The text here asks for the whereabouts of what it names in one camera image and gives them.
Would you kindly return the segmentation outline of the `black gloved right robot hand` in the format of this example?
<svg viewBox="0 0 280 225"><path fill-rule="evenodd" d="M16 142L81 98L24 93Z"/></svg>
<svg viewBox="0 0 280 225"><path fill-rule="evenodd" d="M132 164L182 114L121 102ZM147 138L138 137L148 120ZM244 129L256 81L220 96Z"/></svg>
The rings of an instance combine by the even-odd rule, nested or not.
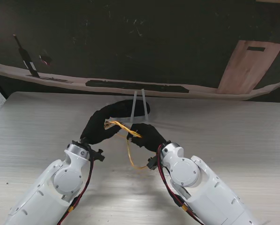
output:
<svg viewBox="0 0 280 225"><path fill-rule="evenodd" d="M127 135L127 140L130 140L140 148L145 147L151 152L157 152L159 146L167 142L157 129L150 124L133 124L130 130L135 131L141 135L141 137L136 137L129 133Z"/></svg>

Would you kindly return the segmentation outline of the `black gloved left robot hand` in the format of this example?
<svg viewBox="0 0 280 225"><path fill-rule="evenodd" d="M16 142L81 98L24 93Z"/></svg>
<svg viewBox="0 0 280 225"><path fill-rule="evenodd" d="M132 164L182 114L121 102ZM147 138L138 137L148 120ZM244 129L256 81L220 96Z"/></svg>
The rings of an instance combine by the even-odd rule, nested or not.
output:
<svg viewBox="0 0 280 225"><path fill-rule="evenodd" d="M121 127L114 125L105 129L105 120L108 120L115 112L115 104L107 105L100 110L97 110L89 119L86 127L84 128L80 142L90 145L98 144L105 139L113 137L121 130Z"/></svg>

